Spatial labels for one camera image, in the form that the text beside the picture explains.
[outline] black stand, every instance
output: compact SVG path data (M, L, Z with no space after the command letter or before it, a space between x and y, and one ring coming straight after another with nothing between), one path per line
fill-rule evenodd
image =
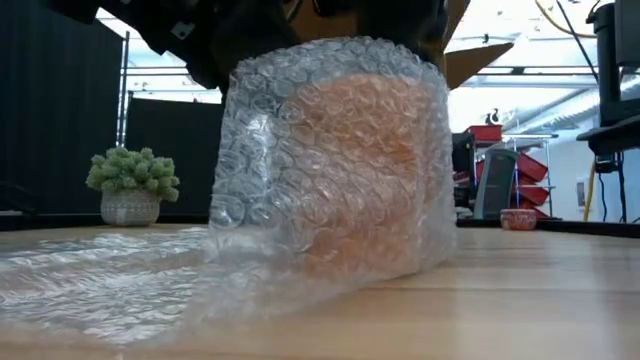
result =
M598 37L600 127L578 136L596 155L640 147L640 100L621 101L616 56L615 4L603 5L587 21Z

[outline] yellow cable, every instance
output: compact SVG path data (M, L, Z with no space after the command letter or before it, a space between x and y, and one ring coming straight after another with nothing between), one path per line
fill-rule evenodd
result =
M584 204L584 216L582 217L582 221L589 221L589 210L591 209L591 199L593 198L593 182L596 178L596 161L593 160L591 164L591 174L589 175L589 192L587 194L587 201Z
M573 33L571 32L571 30L565 29L563 28L560 24L558 24L552 17L551 15L549 15L549 12L547 11L547 9L544 8L544 6L542 6L542 4L540 4L540 0L534 0L536 5L538 6L538 9L540 10L540 12L542 13L542 15L547 19L547 21L549 21L551 23L551 25L553 25L553 27L555 27L556 29L562 31L565 34L571 35L573 36ZM583 37L583 38L588 38L588 39L595 39L597 38L595 35L593 34L581 34L576 32L576 35L578 37Z

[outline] wrapped object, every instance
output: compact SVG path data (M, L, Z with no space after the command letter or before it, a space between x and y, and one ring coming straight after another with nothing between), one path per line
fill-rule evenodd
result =
M3 249L0 342L136 358L432 267L455 248L451 174L445 81L407 49L332 39L246 60L209 230Z

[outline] ceiling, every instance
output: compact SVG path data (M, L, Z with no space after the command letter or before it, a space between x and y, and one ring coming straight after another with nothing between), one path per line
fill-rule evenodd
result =
M553 6L555 0L540 2L552 19L566 27L557 6ZM592 34L585 19L595 0L562 3L576 31ZM157 55L135 30L105 11L101 10L97 18L123 37L127 31L131 33L127 89L136 91L136 96L221 101L217 90L206 91L189 78L183 61L170 53ZM452 92L452 130L483 124L485 115L494 108L499 109L501 118L511 119L596 86L573 37L551 25L534 0L472 0L447 51L505 42L514 42L514 48ZM595 40L582 39L582 43L595 63ZM518 75L512 74L514 68Z

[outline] green succulent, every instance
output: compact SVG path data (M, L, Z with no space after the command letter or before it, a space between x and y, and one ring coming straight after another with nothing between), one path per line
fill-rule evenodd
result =
M180 179L175 176L173 160L156 158L149 148L137 152L117 147L107 150L106 156L95 155L86 183L91 189L108 193L145 190L172 202L180 195L175 188Z

